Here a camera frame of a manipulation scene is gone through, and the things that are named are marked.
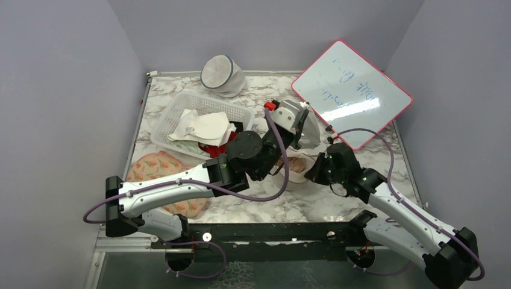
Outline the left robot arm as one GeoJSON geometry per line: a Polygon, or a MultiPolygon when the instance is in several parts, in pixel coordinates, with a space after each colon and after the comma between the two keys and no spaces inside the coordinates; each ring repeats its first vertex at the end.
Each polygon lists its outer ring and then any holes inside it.
{"type": "Polygon", "coordinates": [[[105,234],[124,237],[135,232],[156,235],[175,247],[189,241],[187,220],[181,214],[158,216],[153,209],[191,199],[207,199],[230,195],[254,202],[278,198],[282,191],[270,197],[250,197],[241,192],[249,188],[248,181],[262,181],[271,169],[283,161],[289,171],[286,149],[299,147],[309,111],[294,113],[287,108],[265,111],[270,128],[263,136],[244,131],[227,143],[226,151],[187,171],[152,181],[127,182],[118,176],[105,181],[105,234]]]}

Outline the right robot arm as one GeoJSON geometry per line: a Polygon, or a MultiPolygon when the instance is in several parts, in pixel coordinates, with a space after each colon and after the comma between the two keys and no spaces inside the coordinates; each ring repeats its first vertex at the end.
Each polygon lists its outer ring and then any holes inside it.
{"type": "Polygon", "coordinates": [[[387,177],[362,167],[349,146],[328,147],[305,177],[316,184],[340,184],[346,196],[360,199],[398,224],[363,211],[347,230],[352,243],[370,241],[393,250],[423,269],[437,288],[459,288],[476,271],[477,238],[470,229],[456,229],[411,202],[387,177]]]}

